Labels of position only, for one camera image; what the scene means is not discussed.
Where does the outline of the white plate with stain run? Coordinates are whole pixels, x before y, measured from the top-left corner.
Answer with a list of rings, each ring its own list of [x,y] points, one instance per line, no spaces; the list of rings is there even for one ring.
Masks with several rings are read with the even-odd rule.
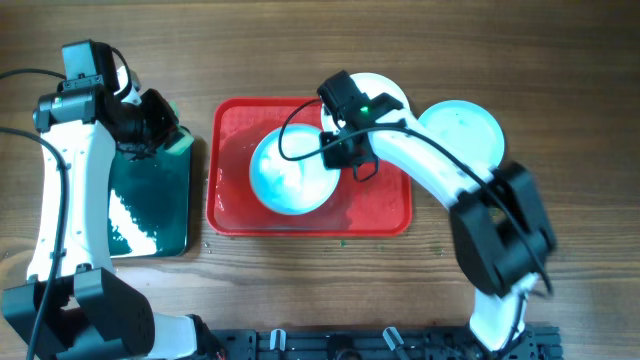
[[[387,93],[403,103],[406,109],[410,109],[410,102],[403,90],[391,79],[371,72],[361,72],[351,74],[350,78],[355,82],[358,89],[365,93],[370,99],[381,93]],[[321,109],[321,128],[323,131],[337,132],[338,127],[334,123],[333,117],[325,104]]]

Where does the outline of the green scrubbing sponge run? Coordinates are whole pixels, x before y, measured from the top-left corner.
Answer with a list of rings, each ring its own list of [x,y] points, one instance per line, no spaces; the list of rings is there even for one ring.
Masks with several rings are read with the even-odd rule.
[[[191,147],[194,137],[179,120],[175,107],[168,102],[163,104],[162,147],[170,155],[178,156]]]

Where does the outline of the pale green plate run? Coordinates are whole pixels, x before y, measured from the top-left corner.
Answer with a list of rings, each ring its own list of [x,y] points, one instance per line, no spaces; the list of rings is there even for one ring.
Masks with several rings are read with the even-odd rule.
[[[275,129],[258,144],[249,165],[249,182],[258,200],[283,215],[302,215],[323,205],[333,194],[340,172],[324,166],[317,154],[295,157],[320,148],[320,130],[307,124]]]
[[[425,110],[418,122],[444,140],[468,161],[498,167],[506,141],[498,121],[481,106],[465,100],[446,100]]]

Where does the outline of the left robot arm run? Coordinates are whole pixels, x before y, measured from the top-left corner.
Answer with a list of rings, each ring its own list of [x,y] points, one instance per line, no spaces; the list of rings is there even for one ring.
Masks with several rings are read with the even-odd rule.
[[[178,131],[156,91],[113,86],[45,95],[33,139],[45,179],[39,240],[22,286],[4,291],[2,313],[40,359],[204,359],[222,349],[195,315],[155,313],[118,278],[108,247],[109,177],[117,152],[151,156]]]

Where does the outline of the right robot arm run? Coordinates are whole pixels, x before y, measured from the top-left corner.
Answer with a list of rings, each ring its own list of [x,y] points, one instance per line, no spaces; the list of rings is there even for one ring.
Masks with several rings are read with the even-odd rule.
[[[487,110],[445,100],[420,117],[388,93],[319,93],[323,159],[334,168],[388,162],[446,209],[458,265],[474,286],[469,328],[476,341],[503,355],[524,331],[524,313],[557,240],[532,174],[502,161],[506,141]]]

